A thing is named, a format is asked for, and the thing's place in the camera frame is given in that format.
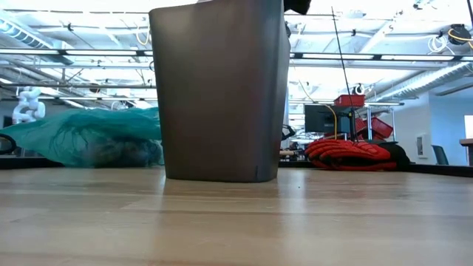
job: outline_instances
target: exposed ductwork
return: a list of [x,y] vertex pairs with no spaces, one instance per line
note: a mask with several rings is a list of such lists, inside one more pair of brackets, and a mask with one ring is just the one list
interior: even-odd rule
[[[23,30],[18,25],[14,24],[11,21],[7,21],[4,18],[0,18],[0,33],[4,33],[5,35],[14,38],[29,47],[36,48],[36,49],[50,49],[52,45],[49,45],[45,41],[42,41],[39,38],[36,38],[33,34]],[[62,63],[65,65],[70,65],[73,62],[62,55],[48,55],[44,56],[48,58],[52,62]]]
[[445,83],[455,81],[458,78],[462,78],[465,74],[471,73],[472,67],[472,63],[459,63],[437,71],[426,71],[416,75],[414,78],[399,83],[367,101],[382,101],[389,100],[393,97],[405,98],[415,96],[444,85]]

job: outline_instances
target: wooden table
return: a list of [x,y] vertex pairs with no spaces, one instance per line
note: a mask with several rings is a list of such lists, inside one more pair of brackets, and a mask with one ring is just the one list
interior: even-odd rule
[[473,139],[460,140],[460,144],[466,147],[468,165],[473,166]]
[[279,169],[0,171],[0,265],[472,265],[473,179]]

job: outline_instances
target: black monitor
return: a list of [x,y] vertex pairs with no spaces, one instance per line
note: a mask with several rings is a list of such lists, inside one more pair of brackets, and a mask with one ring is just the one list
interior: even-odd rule
[[[331,106],[337,114],[337,132],[350,133],[350,119],[348,118],[349,107]],[[319,133],[333,133],[333,113],[326,106],[306,104],[304,106],[305,131]]]

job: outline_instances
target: window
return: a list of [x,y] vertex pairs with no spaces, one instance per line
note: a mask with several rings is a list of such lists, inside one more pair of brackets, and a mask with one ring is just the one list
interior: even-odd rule
[[465,115],[466,138],[473,138],[473,115]]

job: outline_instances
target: trash can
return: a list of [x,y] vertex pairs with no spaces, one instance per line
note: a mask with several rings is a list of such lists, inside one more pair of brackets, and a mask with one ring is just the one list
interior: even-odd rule
[[282,1],[212,0],[149,16],[166,177],[275,178],[290,52]]

